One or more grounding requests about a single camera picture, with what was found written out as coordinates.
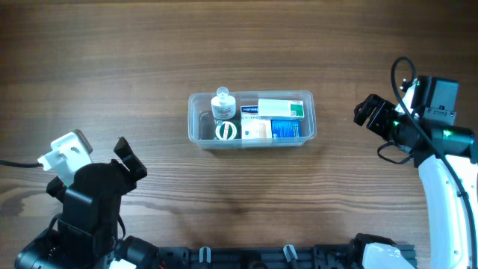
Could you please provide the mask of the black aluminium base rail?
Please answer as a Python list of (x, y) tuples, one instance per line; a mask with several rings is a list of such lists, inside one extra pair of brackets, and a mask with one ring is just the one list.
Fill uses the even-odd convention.
[(358, 253), (346, 244), (296, 247), (290, 256), (284, 247), (213, 249), (161, 247), (158, 268), (361, 268)]

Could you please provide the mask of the green square tin box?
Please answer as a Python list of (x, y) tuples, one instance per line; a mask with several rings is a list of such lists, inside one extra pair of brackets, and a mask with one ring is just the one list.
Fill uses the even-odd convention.
[(216, 140), (235, 140), (240, 138), (240, 125), (235, 121), (220, 120), (214, 129)]

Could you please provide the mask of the blue Vicks lozenge box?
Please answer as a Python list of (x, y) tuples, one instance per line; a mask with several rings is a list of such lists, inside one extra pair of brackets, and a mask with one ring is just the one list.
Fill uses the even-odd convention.
[(273, 138), (301, 137), (302, 126), (299, 120), (271, 120)]

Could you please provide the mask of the clear plastic container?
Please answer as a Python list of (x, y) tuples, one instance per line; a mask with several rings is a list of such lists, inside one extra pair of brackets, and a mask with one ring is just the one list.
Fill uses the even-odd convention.
[(211, 99), (216, 93), (194, 93), (188, 101), (188, 136), (191, 142), (202, 149), (240, 149), (253, 147), (301, 146), (317, 134), (314, 98), (307, 90), (243, 91), (229, 94), (235, 97), (236, 114), (229, 121), (240, 125), (240, 107), (258, 105), (259, 99), (281, 99), (303, 101), (305, 116), (301, 122), (302, 136), (268, 139), (216, 140), (216, 122), (211, 110)]

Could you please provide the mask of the white green Panadol box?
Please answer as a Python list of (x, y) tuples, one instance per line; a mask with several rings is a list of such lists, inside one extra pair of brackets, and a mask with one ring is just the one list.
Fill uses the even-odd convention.
[(259, 99), (258, 115), (275, 120), (302, 120), (304, 104), (300, 100)]

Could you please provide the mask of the white calamine lotion bottle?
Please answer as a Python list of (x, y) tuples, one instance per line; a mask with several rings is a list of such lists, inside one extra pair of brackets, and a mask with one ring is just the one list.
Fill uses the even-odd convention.
[(228, 120), (235, 116), (236, 100), (229, 94), (227, 87), (217, 89), (216, 96), (211, 99), (211, 110), (217, 120)]

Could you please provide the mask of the white Hansaplast plaster box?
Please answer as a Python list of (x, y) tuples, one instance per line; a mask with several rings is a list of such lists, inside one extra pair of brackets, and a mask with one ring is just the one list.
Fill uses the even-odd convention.
[(268, 139), (272, 137), (271, 121), (258, 115), (257, 105), (240, 107), (240, 128), (242, 139)]

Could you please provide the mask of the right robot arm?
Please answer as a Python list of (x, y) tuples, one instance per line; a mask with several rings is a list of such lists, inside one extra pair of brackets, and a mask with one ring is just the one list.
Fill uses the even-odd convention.
[(455, 126), (457, 81), (405, 80), (399, 105), (370, 94), (354, 121), (406, 152), (426, 195), (431, 267), (477, 267), (477, 136)]

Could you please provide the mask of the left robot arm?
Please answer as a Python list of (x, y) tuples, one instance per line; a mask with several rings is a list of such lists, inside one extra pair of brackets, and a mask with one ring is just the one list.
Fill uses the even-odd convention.
[(108, 268), (120, 246), (121, 199), (145, 178), (147, 169), (120, 137), (117, 159), (88, 161), (70, 173), (72, 182), (56, 176), (47, 186), (63, 209), (16, 257), (15, 268)]

